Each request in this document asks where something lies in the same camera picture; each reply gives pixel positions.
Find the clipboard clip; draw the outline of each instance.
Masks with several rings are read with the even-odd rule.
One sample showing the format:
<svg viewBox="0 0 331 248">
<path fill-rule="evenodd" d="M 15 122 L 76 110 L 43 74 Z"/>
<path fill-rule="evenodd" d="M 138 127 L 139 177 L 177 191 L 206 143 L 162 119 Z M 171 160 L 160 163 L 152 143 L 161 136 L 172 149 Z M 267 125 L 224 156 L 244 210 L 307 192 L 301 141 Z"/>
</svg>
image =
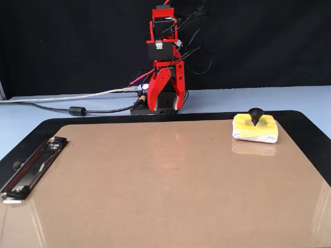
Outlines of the clipboard clip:
<svg viewBox="0 0 331 248">
<path fill-rule="evenodd" d="M 22 203 L 67 143 L 66 138 L 50 138 L 25 163 L 15 162 L 13 168 L 17 170 L 16 173 L 0 190 L 3 203 Z"/>
</svg>

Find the black cable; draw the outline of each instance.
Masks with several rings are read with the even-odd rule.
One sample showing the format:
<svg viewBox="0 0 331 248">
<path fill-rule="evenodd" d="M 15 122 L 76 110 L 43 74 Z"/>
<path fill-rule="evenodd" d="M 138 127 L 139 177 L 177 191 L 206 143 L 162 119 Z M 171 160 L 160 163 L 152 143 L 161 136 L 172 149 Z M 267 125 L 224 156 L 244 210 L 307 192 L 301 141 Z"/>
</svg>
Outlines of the black cable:
<svg viewBox="0 0 331 248">
<path fill-rule="evenodd" d="M 172 66 L 177 65 L 178 63 L 180 63 L 181 61 L 183 61 L 185 58 L 187 58 L 188 56 L 190 56 L 192 53 L 195 53 L 197 50 L 201 49 L 202 46 L 199 46 L 195 49 L 192 49 L 190 51 L 188 51 L 187 53 L 185 53 L 184 55 L 182 55 Z"/>
<path fill-rule="evenodd" d="M 19 105 L 29 105 L 29 106 L 34 106 L 43 110 L 48 110 L 48 111 L 56 111 L 56 112 L 67 112 L 70 115 L 75 115 L 75 116 L 85 116 L 86 113 L 94 113 L 94 114 L 106 114 L 106 113 L 117 113 L 117 112 L 122 112 L 125 110 L 130 110 L 134 107 L 137 107 L 141 104 L 144 103 L 144 100 L 140 99 L 137 103 L 135 103 L 132 106 L 125 107 L 125 108 L 120 108 L 118 110 L 105 110 L 105 111 L 97 111 L 97 110 L 86 110 L 84 107 L 70 107 L 70 108 L 53 108 L 53 107 L 45 107 L 38 105 L 36 103 L 31 103 L 31 102 L 8 102 L 8 103 L 0 103 L 0 104 L 19 104 Z"/>
<path fill-rule="evenodd" d="M 140 72 L 138 73 L 138 76 L 137 76 L 137 78 L 139 78 L 139 77 L 140 77 L 140 74 L 141 74 L 143 71 L 147 71 L 147 72 L 149 72 L 147 69 L 142 69 L 142 70 L 140 70 Z"/>
<path fill-rule="evenodd" d="M 183 43 L 181 43 L 181 44 L 179 45 L 179 47 L 178 47 L 178 49 L 177 49 L 177 52 L 176 52 L 175 55 L 172 57 L 172 60 L 171 60 L 171 62 L 170 62 L 170 66 L 171 66 L 172 62 L 174 61 L 174 59 L 175 59 L 177 53 L 179 52 L 180 48 L 182 47 L 182 45 L 183 45 Z"/>
<path fill-rule="evenodd" d="M 194 34 L 193 34 L 193 36 L 192 36 L 192 38 L 191 38 L 190 42 L 188 43 L 188 46 L 190 46 L 190 45 L 191 45 L 191 43 L 192 43 L 193 39 L 196 37 L 196 35 L 198 34 L 198 32 L 199 32 L 199 31 L 200 31 L 200 29 L 198 28 L 198 30 L 194 32 Z"/>
<path fill-rule="evenodd" d="M 212 58 L 210 59 L 209 66 L 208 66 L 208 68 L 207 68 L 206 70 L 204 70 L 203 72 L 195 72 L 195 71 L 192 71 L 192 70 L 187 66 L 186 61 L 184 61 L 184 64 L 185 64 L 186 68 L 187 68 L 190 72 L 192 72 L 192 73 L 194 73 L 194 74 L 198 74 L 198 75 L 200 75 L 200 74 L 205 74 L 207 71 L 209 71 L 209 69 L 211 68 L 212 63 L 213 63 L 214 55 L 213 55 L 213 54 L 211 54 L 211 55 L 212 55 Z"/>
<path fill-rule="evenodd" d="M 153 73 L 151 73 L 150 75 L 148 75 L 144 81 L 141 83 L 141 88 L 143 87 L 143 85 L 145 84 L 146 80 L 148 80 L 151 76 L 153 75 Z"/>
<path fill-rule="evenodd" d="M 135 103 L 134 105 L 132 105 L 132 106 L 129 106 L 129 107 L 124 107 L 123 109 L 122 108 L 120 108 L 120 109 L 118 109 L 118 110 L 104 110 L 104 111 L 97 111 L 97 110 L 87 110 L 86 112 L 87 113 L 93 113 L 93 114 L 107 114 L 107 113 L 117 113 L 117 112 L 122 112 L 122 111 L 125 111 L 125 110 L 130 110 L 130 109 L 132 109 L 132 108 L 134 108 L 134 107 L 137 107 L 137 106 L 139 106 L 139 105 L 141 105 L 141 104 L 143 104 L 144 103 L 144 100 L 139 100 L 137 103 Z"/>
</svg>

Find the table surface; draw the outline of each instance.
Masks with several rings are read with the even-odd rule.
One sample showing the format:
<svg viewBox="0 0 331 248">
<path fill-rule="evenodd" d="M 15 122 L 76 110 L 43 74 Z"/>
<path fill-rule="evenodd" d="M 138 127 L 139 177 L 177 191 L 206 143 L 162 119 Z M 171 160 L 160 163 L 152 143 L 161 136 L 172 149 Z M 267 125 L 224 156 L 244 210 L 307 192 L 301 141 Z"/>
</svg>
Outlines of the table surface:
<svg viewBox="0 0 331 248">
<path fill-rule="evenodd" d="M 70 106 L 83 106 L 88 110 L 111 110 L 132 105 L 136 96 L 135 93 L 108 94 L 84 100 L 45 102 L 40 105 L 66 109 Z M 189 98 L 179 113 L 245 112 L 252 107 L 259 107 L 266 111 L 296 110 L 306 115 L 331 138 L 330 96 L 331 86 L 193 90 L 190 91 Z M 48 97 L 52 96 L 14 97 L 13 99 Z M 130 111 L 124 111 L 107 115 L 129 114 Z M 1 105 L 0 159 L 41 122 L 52 118 L 74 117 L 67 113 L 45 111 L 32 106 Z"/>
</svg>

